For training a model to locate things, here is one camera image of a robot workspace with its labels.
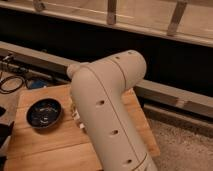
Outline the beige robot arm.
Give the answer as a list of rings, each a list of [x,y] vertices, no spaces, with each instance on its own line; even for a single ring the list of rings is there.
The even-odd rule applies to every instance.
[[[122,102],[146,69],[135,50],[67,68],[71,98],[104,171],[158,171]]]

